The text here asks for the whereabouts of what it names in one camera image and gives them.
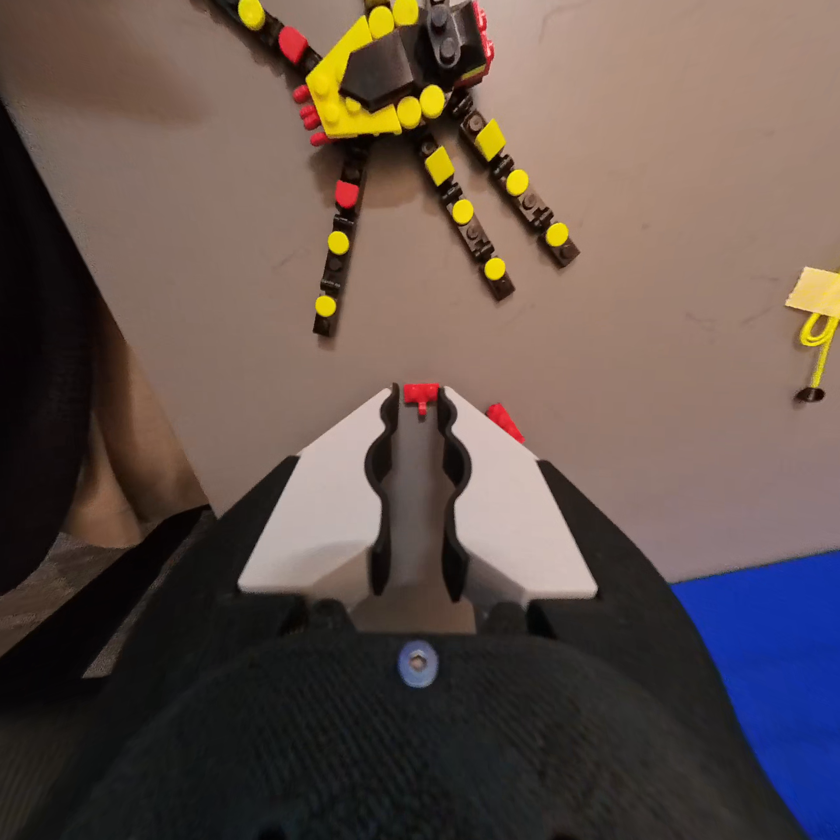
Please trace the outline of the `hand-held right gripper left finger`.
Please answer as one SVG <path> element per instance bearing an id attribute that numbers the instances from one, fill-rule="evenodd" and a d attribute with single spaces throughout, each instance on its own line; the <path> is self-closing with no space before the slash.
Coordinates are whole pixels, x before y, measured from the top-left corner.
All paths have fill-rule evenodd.
<path id="1" fill-rule="evenodd" d="M 382 595 L 392 565 L 390 502 L 400 389 L 392 384 L 305 447 L 238 578 L 252 595 Z"/>

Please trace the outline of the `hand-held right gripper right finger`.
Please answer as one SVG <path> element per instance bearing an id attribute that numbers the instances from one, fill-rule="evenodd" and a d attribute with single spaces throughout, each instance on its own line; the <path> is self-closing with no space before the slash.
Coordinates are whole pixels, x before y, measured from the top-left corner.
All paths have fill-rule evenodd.
<path id="1" fill-rule="evenodd" d="M 450 386 L 438 393 L 444 510 L 442 572 L 452 602 L 483 624 L 499 604 L 590 601 L 598 585 L 541 461 Z"/>

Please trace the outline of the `black yellow lego spider model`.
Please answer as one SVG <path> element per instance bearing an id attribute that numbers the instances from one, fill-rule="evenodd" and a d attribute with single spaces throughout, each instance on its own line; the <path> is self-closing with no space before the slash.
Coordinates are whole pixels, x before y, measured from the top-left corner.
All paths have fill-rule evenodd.
<path id="1" fill-rule="evenodd" d="M 324 55 L 262 2 L 216 1 L 213 6 L 254 45 L 299 75 L 301 84 L 292 97 L 311 145 L 336 145 L 343 152 L 314 304 L 312 330 L 321 339 L 330 339 L 339 321 L 367 165 L 381 137 L 404 137 L 411 144 L 493 298 L 502 301 L 515 291 L 505 261 L 456 181 L 446 148 L 430 128 L 440 117 L 457 123 L 499 193 L 553 262 L 564 268 L 579 256 L 567 225 L 557 219 L 529 174 L 506 151 L 498 122 L 487 119 L 471 95 L 495 57 L 487 15 L 479 2 L 364 2 L 364 15 Z"/>

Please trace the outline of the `red lego slope piece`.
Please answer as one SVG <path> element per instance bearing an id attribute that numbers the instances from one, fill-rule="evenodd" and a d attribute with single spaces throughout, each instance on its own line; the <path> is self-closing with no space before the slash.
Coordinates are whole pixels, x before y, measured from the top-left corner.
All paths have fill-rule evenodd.
<path id="1" fill-rule="evenodd" d="M 499 428 L 516 440 L 520 445 L 525 444 L 525 437 L 522 435 L 522 432 L 519 430 L 504 405 L 499 402 L 490 405 L 485 411 L 485 415 L 492 423 L 499 426 Z"/>

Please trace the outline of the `blue plastic bin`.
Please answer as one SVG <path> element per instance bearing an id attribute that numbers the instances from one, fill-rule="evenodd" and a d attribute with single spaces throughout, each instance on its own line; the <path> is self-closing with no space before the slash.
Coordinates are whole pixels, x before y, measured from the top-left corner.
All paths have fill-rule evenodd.
<path id="1" fill-rule="evenodd" d="M 672 585 L 774 788 L 839 838 L 839 552 Z"/>

